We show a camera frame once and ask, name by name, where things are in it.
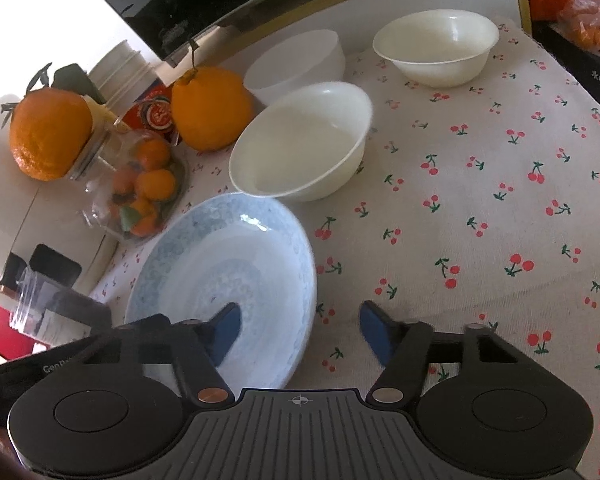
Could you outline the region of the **large orange on table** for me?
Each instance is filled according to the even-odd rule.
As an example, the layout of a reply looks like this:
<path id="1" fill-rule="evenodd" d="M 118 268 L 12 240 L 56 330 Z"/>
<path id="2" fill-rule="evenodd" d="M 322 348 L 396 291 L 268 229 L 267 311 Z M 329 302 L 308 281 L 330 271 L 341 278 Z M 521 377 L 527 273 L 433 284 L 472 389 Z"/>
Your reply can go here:
<path id="1" fill-rule="evenodd" d="M 233 144 L 253 120 L 253 99 L 242 77 L 220 66 L 192 67 L 172 84 L 171 115 L 183 142 L 197 152 Z"/>

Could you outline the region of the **white bowl back left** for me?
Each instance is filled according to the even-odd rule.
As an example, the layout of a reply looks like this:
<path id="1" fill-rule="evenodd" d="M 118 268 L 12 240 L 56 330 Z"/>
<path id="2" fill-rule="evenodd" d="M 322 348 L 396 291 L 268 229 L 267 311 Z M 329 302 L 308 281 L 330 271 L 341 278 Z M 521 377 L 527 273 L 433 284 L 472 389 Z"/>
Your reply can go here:
<path id="1" fill-rule="evenodd" d="M 264 106 L 300 88 L 343 80 L 346 58 L 336 32 L 315 29 L 264 52 L 248 68 L 245 88 Z"/>

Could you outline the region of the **blue patterned ceramic plate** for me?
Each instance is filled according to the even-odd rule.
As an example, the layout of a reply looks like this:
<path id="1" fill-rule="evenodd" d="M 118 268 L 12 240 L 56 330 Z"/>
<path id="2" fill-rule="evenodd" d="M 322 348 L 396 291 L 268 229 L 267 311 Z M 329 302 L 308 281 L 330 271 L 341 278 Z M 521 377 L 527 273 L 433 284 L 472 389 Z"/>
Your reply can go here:
<path id="1" fill-rule="evenodd" d="M 272 198 L 228 193 L 195 206 L 160 236 L 125 318 L 208 321 L 234 302 L 242 326 L 220 374 L 234 392 L 280 389 L 306 350 L 316 296 L 312 247 L 294 213 Z"/>

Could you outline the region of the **dark jar with label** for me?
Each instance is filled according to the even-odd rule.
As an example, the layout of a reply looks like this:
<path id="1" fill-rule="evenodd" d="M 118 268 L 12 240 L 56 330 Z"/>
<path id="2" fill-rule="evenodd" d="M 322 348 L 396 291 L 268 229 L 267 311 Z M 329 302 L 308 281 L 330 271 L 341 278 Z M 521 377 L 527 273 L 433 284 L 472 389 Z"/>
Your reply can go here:
<path id="1" fill-rule="evenodd" d="M 111 311 L 90 297 L 25 268 L 15 287 L 0 284 L 0 307 L 18 333 L 49 347 L 105 333 L 112 327 Z"/>

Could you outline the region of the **cream bowl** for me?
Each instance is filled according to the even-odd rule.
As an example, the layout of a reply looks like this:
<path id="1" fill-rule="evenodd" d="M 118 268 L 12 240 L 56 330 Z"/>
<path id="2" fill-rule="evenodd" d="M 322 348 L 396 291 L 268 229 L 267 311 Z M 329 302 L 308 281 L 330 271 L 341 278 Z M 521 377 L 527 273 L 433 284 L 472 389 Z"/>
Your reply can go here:
<path id="1" fill-rule="evenodd" d="M 477 78 L 499 39 L 498 26 L 490 18 L 438 9 L 390 22 L 375 35 L 373 49 L 406 79 L 445 89 Z"/>
<path id="2" fill-rule="evenodd" d="M 253 197 L 327 197 L 360 166 L 373 116 L 372 100 L 355 84 L 327 81 L 294 90 L 240 135 L 230 154 L 230 180 Z"/>

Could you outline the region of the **cream bowl front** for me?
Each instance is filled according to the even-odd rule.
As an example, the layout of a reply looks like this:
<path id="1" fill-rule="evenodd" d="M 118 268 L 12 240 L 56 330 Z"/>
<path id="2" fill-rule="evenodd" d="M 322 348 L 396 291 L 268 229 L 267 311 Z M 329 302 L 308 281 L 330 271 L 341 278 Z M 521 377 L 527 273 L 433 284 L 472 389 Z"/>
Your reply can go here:
<path id="1" fill-rule="evenodd" d="M 360 166 L 373 116 L 372 100 L 355 84 L 327 81 L 294 90 L 240 135 L 230 154 L 230 180 L 253 197 L 327 197 Z"/>

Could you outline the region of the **large orange on jar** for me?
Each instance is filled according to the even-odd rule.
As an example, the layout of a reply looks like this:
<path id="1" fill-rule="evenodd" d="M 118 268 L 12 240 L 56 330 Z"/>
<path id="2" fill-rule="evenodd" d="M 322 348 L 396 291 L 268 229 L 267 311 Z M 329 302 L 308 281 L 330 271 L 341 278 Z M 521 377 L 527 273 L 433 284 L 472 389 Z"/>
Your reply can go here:
<path id="1" fill-rule="evenodd" d="M 52 87 L 49 68 L 35 73 L 20 101 L 1 104 L 12 157 L 24 174 L 43 182 L 68 174 L 94 127 L 84 97 Z"/>

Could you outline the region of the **glass jar with kumquats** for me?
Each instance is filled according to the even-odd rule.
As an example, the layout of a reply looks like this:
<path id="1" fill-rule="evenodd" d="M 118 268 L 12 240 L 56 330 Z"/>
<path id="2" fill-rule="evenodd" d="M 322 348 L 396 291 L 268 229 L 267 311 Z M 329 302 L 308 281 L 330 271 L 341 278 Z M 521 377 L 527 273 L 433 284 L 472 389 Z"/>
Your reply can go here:
<path id="1" fill-rule="evenodd" d="M 188 187 L 188 166 L 158 134 L 106 125 L 94 131 L 67 178 L 84 192 L 89 226 L 140 244 L 172 216 Z"/>

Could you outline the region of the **white appliance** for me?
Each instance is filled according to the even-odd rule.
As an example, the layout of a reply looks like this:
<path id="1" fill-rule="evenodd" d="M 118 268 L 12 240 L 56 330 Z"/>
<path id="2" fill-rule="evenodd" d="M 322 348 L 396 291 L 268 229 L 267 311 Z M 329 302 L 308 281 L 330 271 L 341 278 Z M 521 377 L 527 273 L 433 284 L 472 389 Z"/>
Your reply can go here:
<path id="1" fill-rule="evenodd" d="M 117 242 L 82 216 L 84 195 L 70 180 L 41 182 L 20 171 L 8 146 L 8 127 L 0 98 L 0 278 L 10 255 L 25 262 L 44 245 L 61 254 L 63 263 L 76 263 L 81 272 L 72 287 L 88 294 L 104 274 Z"/>

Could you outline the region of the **cream bowl back right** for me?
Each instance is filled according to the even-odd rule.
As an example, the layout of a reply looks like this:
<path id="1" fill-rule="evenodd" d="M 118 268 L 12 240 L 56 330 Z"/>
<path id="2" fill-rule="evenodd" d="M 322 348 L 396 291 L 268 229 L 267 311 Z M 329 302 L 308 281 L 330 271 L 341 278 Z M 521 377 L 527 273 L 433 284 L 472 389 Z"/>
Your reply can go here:
<path id="1" fill-rule="evenodd" d="M 375 35 L 373 49 L 406 79 L 445 89 L 477 78 L 499 39 L 498 26 L 490 18 L 438 9 L 390 22 Z"/>

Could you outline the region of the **stack of paper cups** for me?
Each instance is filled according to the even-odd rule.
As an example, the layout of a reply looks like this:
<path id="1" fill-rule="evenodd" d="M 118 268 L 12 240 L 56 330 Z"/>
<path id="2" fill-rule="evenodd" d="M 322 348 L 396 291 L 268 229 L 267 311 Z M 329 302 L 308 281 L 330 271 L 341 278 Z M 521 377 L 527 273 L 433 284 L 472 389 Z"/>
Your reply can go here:
<path id="1" fill-rule="evenodd" d="M 165 138 L 174 133 L 171 89 L 126 40 L 111 49 L 87 77 L 104 98 L 108 110 L 125 125 L 153 131 Z"/>

